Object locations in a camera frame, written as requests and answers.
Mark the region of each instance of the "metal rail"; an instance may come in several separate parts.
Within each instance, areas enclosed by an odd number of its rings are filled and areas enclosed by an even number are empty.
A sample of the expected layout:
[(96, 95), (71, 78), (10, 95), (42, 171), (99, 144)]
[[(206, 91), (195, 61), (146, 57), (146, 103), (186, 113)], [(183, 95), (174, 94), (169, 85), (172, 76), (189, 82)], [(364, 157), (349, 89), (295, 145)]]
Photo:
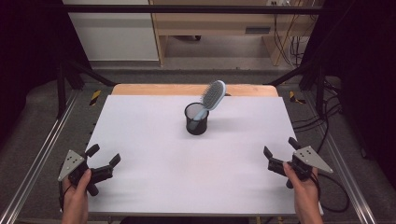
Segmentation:
[[(309, 107), (311, 108), (312, 112), (316, 114), (315, 103), (314, 103), (315, 101), (312, 94), (313, 93), (309, 94), (308, 92), (304, 91), (304, 96), (309, 104)], [(322, 125), (320, 125), (319, 128), (322, 134), (324, 135), (325, 128)], [(332, 139), (331, 132), (328, 132), (326, 142), (329, 145), (329, 149), (330, 149), (329, 151), (330, 151), (330, 155), (332, 156), (332, 161), (334, 162), (335, 169), (337, 170), (337, 173), (340, 175), (341, 181), (343, 182), (343, 185), (346, 188), (346, 192), (356, 210), (356, 214), (361, 220), (361, 223), (375, 224), (376, 223), (375, 217), (370, 209), (370, 206), (364, 199), (364, 196), (361, 193), (361, 189), (359, 188), (355, 178), (353, 177), (352, 173), (347, 167), (347, 164), (344, 161), (341, 151), (338, 149), (337, 145)]]
[(64, 115), (60, 119), (57, 119), (54, 125), (52, 126), (52, 129), (49, 132), (46, 141), (44, 142), (37, 156), (35, 157), (35, 161), (30, 167), (28, 173), (23, 179), (20, 187), (18, 188), (11, 202), (8, 204), (7, 209), (3, 212), (0, 218), (1, 224), (6, 224), (6, 223), (12, 224), (17, 219), (18, 214), (20, 213), (24, 203), (26, 202), (26, 199), (29, 196), (29, 193), (32, 190), (33, 185), (35, 184), (50, 152), (52, 151), (53, 146), (56, 143), (56, 140), (58, 139), (64, 127), (64, 124), (66, 123), (73, 109), (77, 97), (78, 97), (78, 91), (72, 91), (68, 99), (67, 108), (66, 111), (64, 112)]

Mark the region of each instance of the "black curtain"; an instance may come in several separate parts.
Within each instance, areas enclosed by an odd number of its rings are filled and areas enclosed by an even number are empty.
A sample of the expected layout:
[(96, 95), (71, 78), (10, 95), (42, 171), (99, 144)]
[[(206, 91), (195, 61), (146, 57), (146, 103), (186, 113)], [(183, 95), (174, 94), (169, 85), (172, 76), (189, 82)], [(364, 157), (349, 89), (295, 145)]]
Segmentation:
[(91, 68), (67, 13), (44, 9), (62, 0), (0, 1), (0, 141), (32, 88), (56, 79), (61, 61)]
[[(363, 151), (378, 161), (396, 188), (396, 2), (341, 2), (326, 1), (330, 7), (341, 7), (343, 12), (319, 17), (304, 60), (320, 57), (325, 74), (340, 77), (342, 104)], [(315, 54), (341, 18), (325, 50)]]

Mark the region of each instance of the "wooden desk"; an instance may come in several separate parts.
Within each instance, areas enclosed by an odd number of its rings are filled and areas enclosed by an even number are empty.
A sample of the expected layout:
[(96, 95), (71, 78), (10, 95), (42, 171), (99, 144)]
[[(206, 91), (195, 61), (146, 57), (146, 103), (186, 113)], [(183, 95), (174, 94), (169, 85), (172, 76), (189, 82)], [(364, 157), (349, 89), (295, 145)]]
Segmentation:
[[(149, 0), (151, 5), (196, 5), (196, 6), (269, 6), (268, 0)], [(320, 1), (290, 0), (294, 7), (319, 6)], [(270, 54), (273, 65), (279, 65), (282, 54), (276, 46), (274, 15), (260, 14), (187, 14), (187, 13), (154, 13), (152, 14), (157, 50), (161, 65), (165, 58), (166, 42), (169, 35), (260, 35)], [(279, 35), (278, 45), (288, 50), (290, 36), (310, 36), (315, 20), (306, 15), (277, 15), (276, 30)], [(253, 34), (247, 28), (270, 30)]]
[[(207, 85), (196, 84), (119, 84), (112, 95), (201, 95)], [(229, 85), (227, 93), (235, 96), (277, 97), (276, 88), (263, 85)]]

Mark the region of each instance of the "brush handle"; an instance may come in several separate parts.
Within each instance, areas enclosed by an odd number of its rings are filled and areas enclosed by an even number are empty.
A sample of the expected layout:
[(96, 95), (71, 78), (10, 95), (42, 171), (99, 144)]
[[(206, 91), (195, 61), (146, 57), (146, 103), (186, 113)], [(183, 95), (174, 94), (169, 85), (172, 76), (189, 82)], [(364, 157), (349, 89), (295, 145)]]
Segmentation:
[(203, 108), (202, 110), (200, 110), (200, 112), (198, 112), (198, 114), (192, 119), (192, 121), (190, 121), (189, 123), (189, 129), (190, 130), (195, 130), (199, 124), (199, 121), (202, 119), (202, 117), (204, 116), (206, 112), (206, 109)]

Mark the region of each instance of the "hand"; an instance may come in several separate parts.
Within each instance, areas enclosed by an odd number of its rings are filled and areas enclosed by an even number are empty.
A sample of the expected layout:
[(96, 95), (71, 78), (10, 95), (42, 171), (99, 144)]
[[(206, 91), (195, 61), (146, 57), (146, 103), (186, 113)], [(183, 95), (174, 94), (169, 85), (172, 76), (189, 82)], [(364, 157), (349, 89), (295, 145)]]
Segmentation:
[[(303, 224), (320, 224), (323, 220), (318, 206), (318, 189), (311, 179), (301, 181), (294, 170), (283, 162), (283, 170), (294, 187), (294, 209)], [(313, 168), (312, 174), (318, 176), (318, 169)]]
[(69, 178), (64, 179), (64, 215), (62, 223), (87, 223), (88, 221), (88, 196), (87, 185), (91, 180), (91, 170), (85, 171), (84, 175), (78, 182), (77, 188), (72, 186)]

